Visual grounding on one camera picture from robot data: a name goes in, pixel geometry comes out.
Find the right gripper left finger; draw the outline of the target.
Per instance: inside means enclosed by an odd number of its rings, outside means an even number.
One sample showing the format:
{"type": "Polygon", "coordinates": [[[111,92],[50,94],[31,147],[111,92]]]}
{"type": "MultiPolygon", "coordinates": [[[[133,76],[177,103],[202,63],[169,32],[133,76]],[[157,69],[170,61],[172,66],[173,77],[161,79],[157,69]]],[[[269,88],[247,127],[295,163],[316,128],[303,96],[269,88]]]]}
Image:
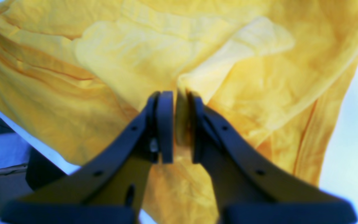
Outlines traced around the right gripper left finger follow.
{"type": "Polygon", "coordinates": [[[142,112],[91,162],[8,203],[9,224],[135,224],[153,164],[173,163],[173,92],[153,93],[142,112]]]}

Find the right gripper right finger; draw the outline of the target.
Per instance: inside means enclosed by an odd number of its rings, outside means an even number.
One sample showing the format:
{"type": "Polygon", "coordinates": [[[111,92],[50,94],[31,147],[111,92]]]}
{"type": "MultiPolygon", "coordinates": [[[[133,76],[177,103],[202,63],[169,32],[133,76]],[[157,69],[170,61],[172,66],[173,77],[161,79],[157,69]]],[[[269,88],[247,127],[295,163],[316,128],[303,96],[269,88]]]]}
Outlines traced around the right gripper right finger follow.
{"type": "Polygon", "coordinates": [[[193,163],[209,174],[221,224],[354,224],[352,204],[288,174],[251,147],[195,92],[190,107],[193,163]]]}

